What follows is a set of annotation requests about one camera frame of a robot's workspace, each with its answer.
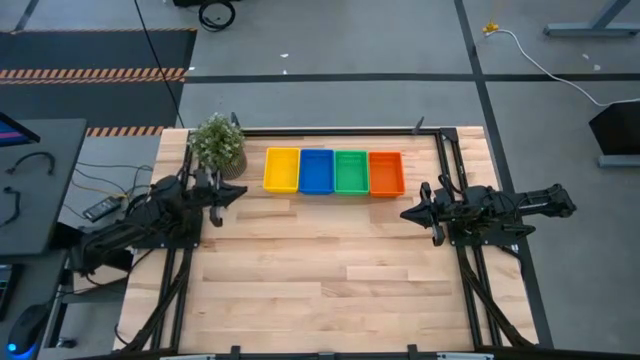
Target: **monitor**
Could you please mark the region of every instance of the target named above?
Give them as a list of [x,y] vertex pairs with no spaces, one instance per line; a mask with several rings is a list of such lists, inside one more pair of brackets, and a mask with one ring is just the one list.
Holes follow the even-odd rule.
[[40,142],[40,137],[0,112],[0,147]]

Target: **wooden tabletop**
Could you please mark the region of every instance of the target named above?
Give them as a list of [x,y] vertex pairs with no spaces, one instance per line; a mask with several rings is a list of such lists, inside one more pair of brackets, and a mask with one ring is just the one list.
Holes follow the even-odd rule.
[[[178,171],[187,134],[164,131],[152,181]],[[460,127],[458,134],[469,184],[497,188],[483,128]],[[430,231],[399,217],[419,203],[421,182],[437,188],[433,137],[251,137],[245,146],[248,169],[231,183],[249,190],[224,213],[222,228],[205,222],[194,252],[181,353],[229,353],[232,345],[245,353],[473,349],[455,249],[434,247]],[[271,194],[262,188],[267,147],[402,151],[407,192],[395,199]],[[494,299],[535,342],[517,260],[484,250]],[[157,304],[165,256],[156,250],[131,274],[119,323],[125,340]]]

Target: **green leaves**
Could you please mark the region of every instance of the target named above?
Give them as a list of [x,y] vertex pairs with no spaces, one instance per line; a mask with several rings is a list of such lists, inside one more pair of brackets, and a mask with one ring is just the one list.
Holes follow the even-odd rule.
[[189,140],[193,152],[208,167],[223,167],[242,153],[244,135],[229,118],[213,114],[201,124]]

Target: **black floor mat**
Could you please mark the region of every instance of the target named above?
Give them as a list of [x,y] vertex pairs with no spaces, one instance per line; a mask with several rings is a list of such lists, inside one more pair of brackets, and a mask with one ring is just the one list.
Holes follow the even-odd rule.
[[[162,67],[187,68],[195,30],[150,31]],[[0,33],[0,70],[155,68],[143,31]]]
[[[183,84],[169,84],[179,101]],[[172,127],[176,122],[176,111],[162,81],[0,85],[0,111],[14,119],[84,118],[91,128]]]
[[[179,102],[196,31],[149,34]],[[89,134],[175,125],[173,102],[143,31],[0,33],[0,54],[0,111],[14,119],[84,118]]]

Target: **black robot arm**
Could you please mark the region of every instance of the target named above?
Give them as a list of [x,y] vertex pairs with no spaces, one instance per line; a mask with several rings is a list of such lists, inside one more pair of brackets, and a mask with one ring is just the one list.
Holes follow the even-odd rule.
[[221,207],[227,207],[247,192],[246,186],[229,185],[219,173],[210,176],[198,169],[196,183],[182,190],[176,176],[167,176],[151,187],[148,194],[132,200],[125,218],[86,234],[71,251],[72,269],[82,275],[93,273],[103,264],[113,264],[127,247],[194,248],[200,242],[202,209],[211,207],[210,221],[222,226]]
[[445,239],[440,223],[447,224],[452,245],[513,245],[535,231],[535,227],[521,223],[523,216],[569,217],[576,210],[569,194],[559,184],[526,193],[471,186],[456,191],[462,199],[456,199],[452,189],[455,190],[445,186],[434,191],[432,200],[431,187],[424,182],[420,204],[400,214],[405,220],[432,228],[436,246],[442,245]]

